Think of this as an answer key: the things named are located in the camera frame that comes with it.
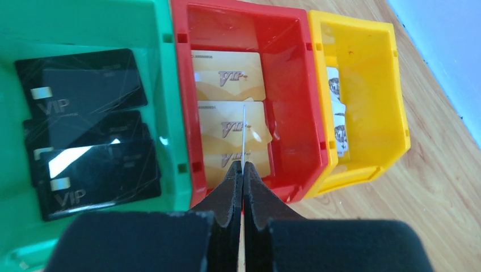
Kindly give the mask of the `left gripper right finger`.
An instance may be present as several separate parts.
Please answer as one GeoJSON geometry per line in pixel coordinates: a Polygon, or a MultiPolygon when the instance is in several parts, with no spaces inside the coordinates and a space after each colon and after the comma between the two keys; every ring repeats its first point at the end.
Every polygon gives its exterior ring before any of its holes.
{"type": "Polygon", "coordinates": [[[252,163],[243,171],[247,271],[432,271],[416,232],[398,220],[307,219],[252,163]]]}

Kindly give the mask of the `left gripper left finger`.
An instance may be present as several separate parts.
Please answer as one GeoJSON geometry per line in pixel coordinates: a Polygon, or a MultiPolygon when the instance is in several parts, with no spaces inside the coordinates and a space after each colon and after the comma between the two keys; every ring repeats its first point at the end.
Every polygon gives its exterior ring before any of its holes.
{"type": "Polygon", "coordinates": [[[237,271],[242,167],[185,212],[88,212],[61,235],[46,271],[237,271]]]}

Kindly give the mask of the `thin card edge-on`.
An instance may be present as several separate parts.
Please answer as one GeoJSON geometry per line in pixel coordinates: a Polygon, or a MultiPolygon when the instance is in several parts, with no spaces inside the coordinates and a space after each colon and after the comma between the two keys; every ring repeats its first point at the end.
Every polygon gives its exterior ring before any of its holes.
{"type": "Polygon", "coordinates": [[[242,121],[242,152],[241,152],[241,167],[242,175],[244,175],[244,167],[246,162],[246,105],[243,104],[243,121],[242,121]]]}

